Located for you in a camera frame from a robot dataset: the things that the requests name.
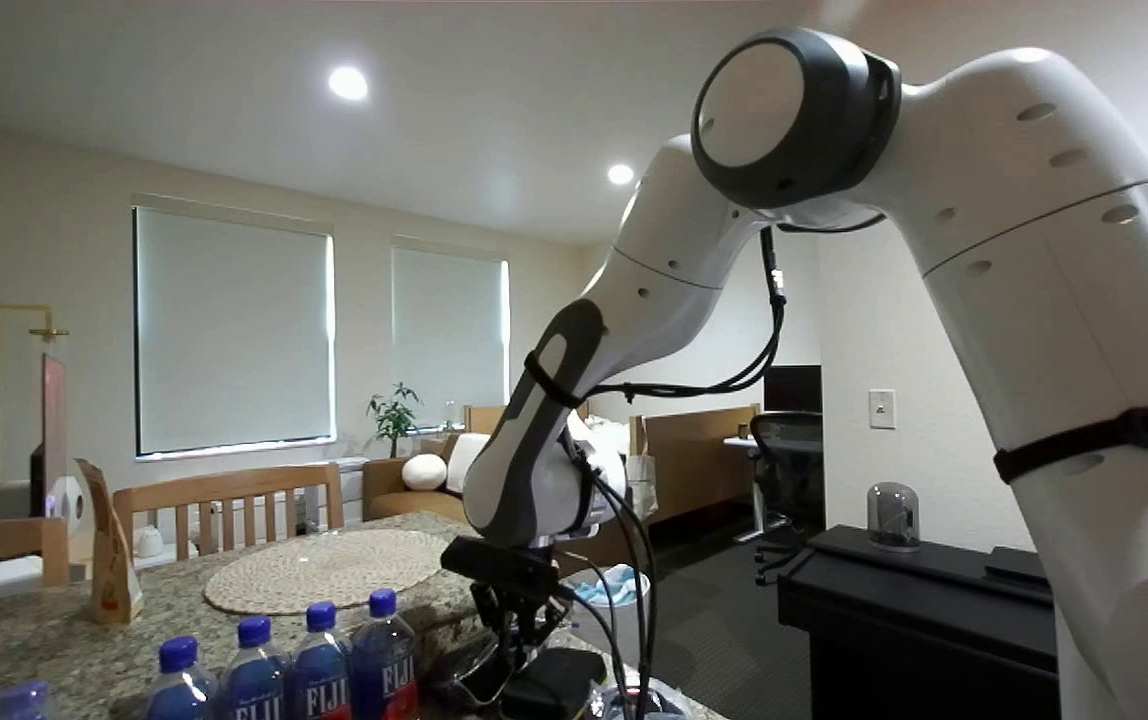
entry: potted plant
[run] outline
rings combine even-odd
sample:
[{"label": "potted plant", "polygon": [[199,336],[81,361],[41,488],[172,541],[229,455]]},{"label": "potted plant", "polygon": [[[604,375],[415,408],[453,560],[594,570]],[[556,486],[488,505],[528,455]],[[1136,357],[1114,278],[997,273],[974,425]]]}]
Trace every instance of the potted plant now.
[{"label": "potted plant", "polygon": [[400,455],[400,439],[415,438],[411,405],[421,405],[421,397],[403,380],[395,386],[395,391],[377,391],[368,401],[368,411],[377,417],[377,438],[368,444],[390,439],[390,455]]}]

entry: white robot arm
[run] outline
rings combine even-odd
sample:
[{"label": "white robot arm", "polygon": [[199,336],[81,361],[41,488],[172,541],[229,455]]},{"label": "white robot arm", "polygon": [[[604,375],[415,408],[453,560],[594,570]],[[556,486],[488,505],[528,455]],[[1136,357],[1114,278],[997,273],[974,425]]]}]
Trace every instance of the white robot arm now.
[{"label": "white robot arm", "polygon": [[1067,620],[1067,713],[1148,720],[1148,158],[1054,51],[914,88],[823,32],[734,50],[536,345],[468,521],[506,547],[597,526],[559,449],[577,401],[684,347],[756,227],[848,210],[896,219],[974,380]]}]

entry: countertop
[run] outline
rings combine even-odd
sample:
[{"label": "countertop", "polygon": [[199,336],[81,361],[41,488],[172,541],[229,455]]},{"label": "countertop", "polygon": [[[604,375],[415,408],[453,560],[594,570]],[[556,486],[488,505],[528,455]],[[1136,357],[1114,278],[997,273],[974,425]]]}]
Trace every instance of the countertop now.
[{"label": "countertop", "polygon": [[[395,518],[380,528],[408,528],[431,538],[462,538],[468,528],[431,518]],[[143,691],[158,684],[158,650],[169,637],[192,631],[199,662],[222,670],[235,652],[235,613],[203,599],[203,583],[232,557],[199,557],[186,563],[143,570],[142,613],[127,630],[104,630],[87,616],[87,583],[64,593],[15,593],[0,596],[0,691],[46,681],[53,688],[53,716],[142,716]],[[403,620],[421,637],[426,663],[479,639],[479,620],[468,596],[468,579],[437,574],[400,593]],[[340,607],[340,630],[352,630],[366,607]],[[302,616],[275,616],[275,650],[295,650],[306,637]]]}]

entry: recessed light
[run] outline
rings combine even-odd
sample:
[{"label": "recessed light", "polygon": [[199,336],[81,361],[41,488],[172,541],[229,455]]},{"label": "recessed light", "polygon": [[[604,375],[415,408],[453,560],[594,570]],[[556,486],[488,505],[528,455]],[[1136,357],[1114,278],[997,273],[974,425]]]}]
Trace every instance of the recessed light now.
[{"label": "recessed light", "polygon": [[608,184],[625,189],[625,184],[632,184],[632,181],[637,181],[637,170],[630,170],[630,163],[611,163],[611,170],[608,170]]},{"label": "recessed light", "polygon": [[368,100],[368,75],[357,66],[336,66],[328,74],[328,88],[334,88],[334,96],[340,96],[349,105],[366,105]]}]

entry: wall outlet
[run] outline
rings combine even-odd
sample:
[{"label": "wall outlet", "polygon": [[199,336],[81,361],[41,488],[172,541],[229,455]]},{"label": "wall outlet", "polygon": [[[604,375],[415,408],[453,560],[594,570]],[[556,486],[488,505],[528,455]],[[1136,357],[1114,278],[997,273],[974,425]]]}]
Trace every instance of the wall outlet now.
[{"label": "wall outlet", "polygon": [[894,417],[896,391],[873,388],[863,401],[867,401],[867,427],[896,434],[896,417]]}]

